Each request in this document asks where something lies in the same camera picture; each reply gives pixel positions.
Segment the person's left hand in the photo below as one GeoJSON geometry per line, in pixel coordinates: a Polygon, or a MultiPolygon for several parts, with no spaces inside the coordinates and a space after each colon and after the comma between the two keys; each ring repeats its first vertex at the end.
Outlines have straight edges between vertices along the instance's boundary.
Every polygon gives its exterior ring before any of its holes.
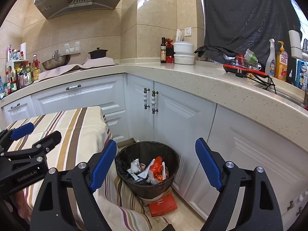
{"type": "Polygon", "coordinates": [[[31,220],[31,210],[28,206],[26,198],[24,196],[24,191],[21,190],[17,192],[14,196],[14,199],[17,204],[17,211],[21,218],[31,220]]]}

